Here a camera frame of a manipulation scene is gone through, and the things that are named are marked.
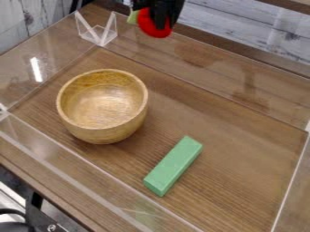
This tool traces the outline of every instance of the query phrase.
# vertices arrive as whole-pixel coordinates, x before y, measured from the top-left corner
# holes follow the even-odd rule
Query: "wooden bowl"
[[[148,90],[128,72],[103,69],[69,80],[57,94],[57,113],[71,134],[89,143],[126,139],[147,114]]]

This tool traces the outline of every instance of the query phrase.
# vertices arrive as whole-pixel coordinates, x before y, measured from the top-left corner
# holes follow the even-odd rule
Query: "bowl rim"
[[[134,80],[136,81],[136,83],[140,85],[142,87],[142,92],[143,92],[143,101],[142,101],[142,104],[140,104],[140,107],[135,113],[135,115],[127,120],[127,121],[123,121],[122,123],[119,123],[118,125],[113,125],[113,126],[108,126],[108,127],[97,127],[97,128],[93,128],[93,127],[85,127],[85,126],[81,126],[79,124],[75,123],[75,121],[67,116],[67,114],[64,113],[61,107],[60,107],[60,100],[61,100],[61,95],[65,91],[65,89],[68,88],[68,86],[79,79],[79,78],[83,78],[85,75],[91,74],[91,73],[100,73],[100,72],[105,72],[105,71],[112,71],[112,72],[116,72],[116,73],[123,73],[128,76],[131,76],[134,78]],[[130,121],[132,121],[136,116],[142,113],[142,111],[146,109],[147,107],[147,103],[148,103],[148,89],[147,89],[147,86],[146,84],[140,81],[140,79],[134,75],[131,74],[130,72],[127,71],[123,71],[123,70],[119,70],[119,69],[96,69],[96,70],[92,70],[89,72],[84,72],[81,74],[79,74],[77,76],[75,76],[73,78],[71,78],[65,83],[64,85],[61,86],[59,92],[57,92],[57,98],[56,98],[56,108],[57,108],[57,114],[60,116],[60,118],[72,126],[75,127],[79,127],[80,129],[87,129],[87,130],[105,130],[105,129],[113,129],[113,128],[118,128],[120,127],[122,125],[127,124]]]

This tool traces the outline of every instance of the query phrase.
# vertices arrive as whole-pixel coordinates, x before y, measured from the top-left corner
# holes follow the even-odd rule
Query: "green block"
[[[130,14],[130,16],[128,16],[128,18],[127,18],[127,23],[128,23],[128,24],[136,24],[138,13],[139,13],[139,11],[131,10],[131,14]]]
[[[186,136],[174,146],[154,170],[143,179],[144,186],[163,197],[170,187],[199,156],[202,144]]]

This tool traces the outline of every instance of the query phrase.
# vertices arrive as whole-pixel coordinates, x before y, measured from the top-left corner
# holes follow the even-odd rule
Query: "green eraser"
[[[128,18],[127,18],[127,23],[128,23],[128,24],[136,24],[138,13],[139,13],[139,11],[131,10],[131,14],[130,14],[130,16],[128,16]]]
[[[202,144],[186,136],[143,179],[146,187],[160,197],[199,156]]]

